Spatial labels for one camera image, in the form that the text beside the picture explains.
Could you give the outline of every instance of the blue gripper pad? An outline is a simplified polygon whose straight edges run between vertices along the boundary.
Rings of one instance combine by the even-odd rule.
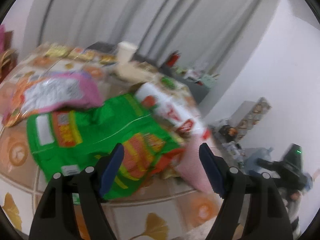
[[[103,172],[103,175],[101,176],[99,195],[102,198],[111,189],[113,181],[115,180],[116,174],[118,173],[118,170],[124,158],[123,145],[119,144],[118,146],[116,146],[111,155],[111,160],[105,171]]]
[[[223,158],[215,156],[206,143],[199,147],[199,158],[213,191],[224,198],[227,191],[225,180],[229,166]]]

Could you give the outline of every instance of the white label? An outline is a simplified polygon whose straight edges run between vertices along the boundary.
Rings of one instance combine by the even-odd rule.
[[[36,127],[40,145],[43,146],[54,142],[47,114],[39,115],[36,118]]]
[[[76,175],[80,173],[80,169],[78,165],[68,165],[68,166],[62,166],[61,171],[63,176],[70,176],[70,175]]]
[[[21,112],[42,109],[57,103],[79,100],[83,97],[76,79],[50,78],[35,84],[24,92],[25,103]]]

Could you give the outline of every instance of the food items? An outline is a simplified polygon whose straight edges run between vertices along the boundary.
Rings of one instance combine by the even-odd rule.
[[[81,72],[25,75],[16,84],[3,124],[13,126],[32,114],[64,106],[90,108],[102,104],[97,85]]]
[[[83,48],[74,48],[68,58],[70,59],[79,59],[79,60],[84,60],[84,61],[91,61],[93,60],[95,56],[95,51],[91,49],[83,49]]]
[[[67,46],[60,46],[52,44],[48,51],[46,52],[45,56],[47,57],[66,57],[70,53],[71,48]]]
[[[33,158],[47,180],[56,172],[69,175],[94,166],[122,143],[124,159],[105,199],[131,195],[184,151],[130,94],[87,111],[33,115],[27,133]]]
[[[141,68],[141,69],[148,71],[148,72],[151,72],[151,73],[158,73],[158,69],[155,66],[149,64],[148,62],[140,63],[138,65],[138,68]]]
[[[5,27],[0,25],[0,54],[4,52]]]
[[[116,63],[116,56],[112,54],[102,54],[100,58],[100,63],[103,65],[109,65]]]
[[[142,70],[137,67],[136,62],[128,62],[124,64],[117,64],[114,72],[118,78],[125,80],[131,84],[148,82],[153,80],[155,74]]]
[[[199,130],[200,133],[205,130],[201,121],[188,111],[187,107],[179,104],[174,96],[169,95],[152,83],[143,84],[135,93],[135,97],[143,106],[152,110],[155,115],[171,122],[175,130],[181,135],[193,130]],[[184,96],[181,99],[187,104]]]
[[[160,173],[160,179],[169,179],[176,177],[180,177],[180,174],[177,173],[174,167],[172,167],[170,164],[164,169],[164,171]]]

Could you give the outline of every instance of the green snack bag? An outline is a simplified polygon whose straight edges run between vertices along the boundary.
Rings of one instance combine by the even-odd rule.
[[[147,176],[162,171],[184,149],[131,94],[87,111],[56,111],[27,121],[31,154],[48,180],[56,172],[79,173],[124,146],[124,160],[104,199],[134,193]]]

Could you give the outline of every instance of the barcode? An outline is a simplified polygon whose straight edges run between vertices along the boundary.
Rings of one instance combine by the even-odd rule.
[[[69,115],[68,113],[58,115],[58,125],[67,125],[69,124]]]
[[[78,165],[62,166],[61,171],[63,176],[71,176],[71,175],[76,175],[80,173],[80,169]]]

